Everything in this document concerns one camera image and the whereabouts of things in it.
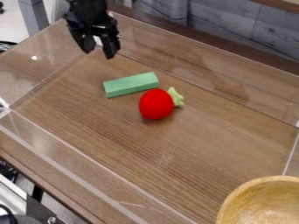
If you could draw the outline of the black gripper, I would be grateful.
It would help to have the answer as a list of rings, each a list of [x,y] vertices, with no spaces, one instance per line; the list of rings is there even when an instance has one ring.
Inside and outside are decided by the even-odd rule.
[[[94,36],[100,37],[107,59],[112,59],[120,50],[118,21],[108,15],[107,0],[66,0],[70,9],[63,15],[71,36],[84,53],[96,46]]]

